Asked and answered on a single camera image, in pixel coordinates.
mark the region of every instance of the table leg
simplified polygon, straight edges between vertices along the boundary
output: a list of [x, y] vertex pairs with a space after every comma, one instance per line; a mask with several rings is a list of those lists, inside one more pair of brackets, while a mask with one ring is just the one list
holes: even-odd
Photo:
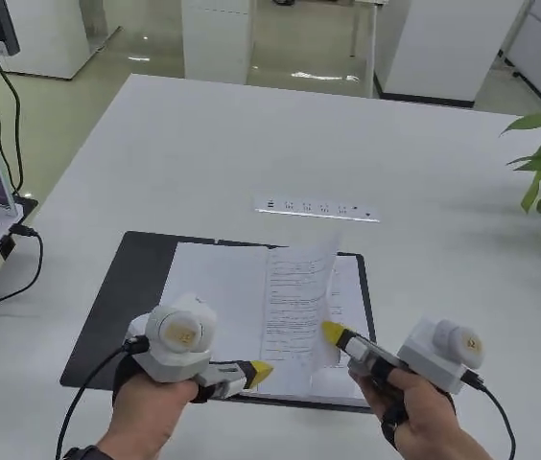
[[377, 42], [377, 5], [373, 4], [370, 12], [370, 28], [368, 36], [368, 55], [366, 56], [365, 96], [373, 97], [375, 86], [375, 48]]
[[351, 26], [351, 46], [349, 48], [349, 55], [351, 57], [356, 56], [356, 45], [358, 44], [358, 29], [360, 28], [360, 12], [362, 6], [360, 2], [354, 2], [354, 21]]

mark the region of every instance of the office room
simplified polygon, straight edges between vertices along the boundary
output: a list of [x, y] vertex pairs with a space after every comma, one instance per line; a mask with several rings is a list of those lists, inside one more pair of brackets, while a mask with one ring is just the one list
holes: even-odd
[[541, 0], [0, 0], [13, 453], [541, 458]]

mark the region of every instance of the yellow label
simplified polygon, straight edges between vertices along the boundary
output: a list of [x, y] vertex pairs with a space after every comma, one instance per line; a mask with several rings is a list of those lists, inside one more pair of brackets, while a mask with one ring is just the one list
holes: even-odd
[[477, 354], [482, 352], [482, 343], [478, 338], [466, 334], [462, 337], [462, 340], [464, 341], [464, 346], [471, 352]]
[[167, 329], [164, 336], [169, 340], [181, 342], [183, 345], [190, 345], [196, 338], [196, 331], [193, 331], [185, 326], [173, 323]]

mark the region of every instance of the black folder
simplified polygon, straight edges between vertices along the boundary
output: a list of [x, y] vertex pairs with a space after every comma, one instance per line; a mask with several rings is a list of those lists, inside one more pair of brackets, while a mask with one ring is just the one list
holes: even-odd
[[[117, 249], [98, 296], [61, 375], [59, 382], [63, 386], [81, 387], [89, 373], [123, 343], [129, 322], [136, 316], [148, 313], [159, 303], [175, 256], [176, 246], [180, 242], [276, 247], [253, 242], [216, 241], [176, 235], [127, 232]], [[370, 339], [375, 341], [365, 260], [360, 254], [339, 253], [339, 255], [352, 256], [358, 261], [368, 333]], [[114, 359], [113, 362], [109, 363], [91, 381], [89, 388], [111, 390], [118, 361], [119, 359]], [[231, 401], [349, 411], [369, 410], [351, 405], [268, 399], [257, 396], [237, 396]]]

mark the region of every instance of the page being turned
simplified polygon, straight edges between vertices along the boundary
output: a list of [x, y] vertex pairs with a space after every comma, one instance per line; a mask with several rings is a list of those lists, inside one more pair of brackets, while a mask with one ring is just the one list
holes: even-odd
[[270, 395], [305, 396], [311, 376], [339, 357], [321, 335], [330, 318], [327, 294], [338, 240], [270, 251], [260, 358], [274, 371], [258, 388]]

